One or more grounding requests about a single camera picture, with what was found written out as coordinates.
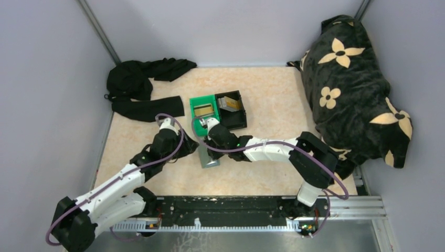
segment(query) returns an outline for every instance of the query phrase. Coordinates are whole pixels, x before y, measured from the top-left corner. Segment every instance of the white wall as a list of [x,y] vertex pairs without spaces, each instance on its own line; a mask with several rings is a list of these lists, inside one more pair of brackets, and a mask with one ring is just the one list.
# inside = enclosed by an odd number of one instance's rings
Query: white wall
[[45,244],[57,202],[88,191],[112,60],[76,1],[0,3],[0,251]]
[[362,0],[88,0],[121,60],[187,58],[199,66],[284,66],[320,22]]
[[400,251],[443,251],[445,213],[445,1],[374,1],[363,24],[372,39],[394,106],[410,113],[405,168],[367,162]]

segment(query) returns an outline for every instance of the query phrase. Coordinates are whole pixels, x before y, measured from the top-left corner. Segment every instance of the black blanket with flowers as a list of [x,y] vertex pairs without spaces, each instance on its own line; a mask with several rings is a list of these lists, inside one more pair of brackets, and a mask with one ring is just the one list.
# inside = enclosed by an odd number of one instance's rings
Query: black blanket with flowers
[[336,173],[344,179],[357,165],[377,158],[402,168],[411,119],[389,101],[390,84],[365,28],[346,15],[321,26],[320,37],[303,58],[288,66],[299,69],[316,129],[339,154]]

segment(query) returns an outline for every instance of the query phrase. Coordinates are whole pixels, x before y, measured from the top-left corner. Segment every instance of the beige table surface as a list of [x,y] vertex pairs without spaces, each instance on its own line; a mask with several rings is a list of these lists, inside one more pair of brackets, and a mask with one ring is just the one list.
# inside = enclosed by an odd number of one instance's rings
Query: beige table surface
[[[295,68],[196,68],[173,82],[151,81],[152,100],[181,96],[185,116],[177,119],[190,136],[189,98],[235,90],[240,91],[247,114],[247,128],[233,130],[236,135],[268,139],[298,137],[302,131],[318,135]],[[122,169],[157,133],[156,123],[115,113],[95,186]],[[295,195],[303,181],[291,164],[235,162],[226,156],[220,162],[203,169],[195,152],[166,164],[145,186],[156,195]],[[357,194],[352,176],[343,183],[350,194]],[[336,184],[330,188],[344,194]]]

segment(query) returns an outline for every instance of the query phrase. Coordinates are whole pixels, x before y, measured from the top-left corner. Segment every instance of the black cloth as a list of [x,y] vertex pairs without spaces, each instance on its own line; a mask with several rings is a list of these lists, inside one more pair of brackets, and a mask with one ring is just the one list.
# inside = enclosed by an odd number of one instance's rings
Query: black cloth
[[389,101],[390,84],[380,71],[362,23],[340,15],[321,23],[321,35],[299,61],[304,91],[323,140],[339,154],[342,178],[368,159],[405,163],[412,135],[409,114]]
[[174,117],[183,116],[184,106],[180,97],[150,101],[153,85],[149,78],[173,81],[195,67],[196,63],[192,61],[174,58],[122,62],[108,74],[107,89],[110,93],[105,98],[113,103],[111,108],[114,112],[133,120],[153,122],[155,115],[161,112]]

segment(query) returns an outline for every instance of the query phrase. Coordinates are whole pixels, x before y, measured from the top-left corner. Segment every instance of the green box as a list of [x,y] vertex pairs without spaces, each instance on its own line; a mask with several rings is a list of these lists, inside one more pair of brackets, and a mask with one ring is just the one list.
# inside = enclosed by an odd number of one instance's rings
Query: green box
[[[204,105],[204,104],[208,104],[210,103],[213,106],[213,110],[214,110],[214,115],[210,116],[210,117],[204,117],[204,119],[208,119],[208,118],[216,118],[219,121],[219,112],[218,112],[218,107],[216,104],[216,98],[215,95],[211,95],[211,96],[201,96],[201,97],[195,97],[195,98],[190,98],[190,109],[192,111],[192,119],[195,117],[195,110],[193,109],[195,106],[199,106],[199,105]],[[196,120],[194,122],[194,126],[195,126],[195,130],[196,133],[198,134],[198,136],[200,137],[205,137],[207,135],[207,129],[204,129],[201,124],[199,123],[199,120]]]

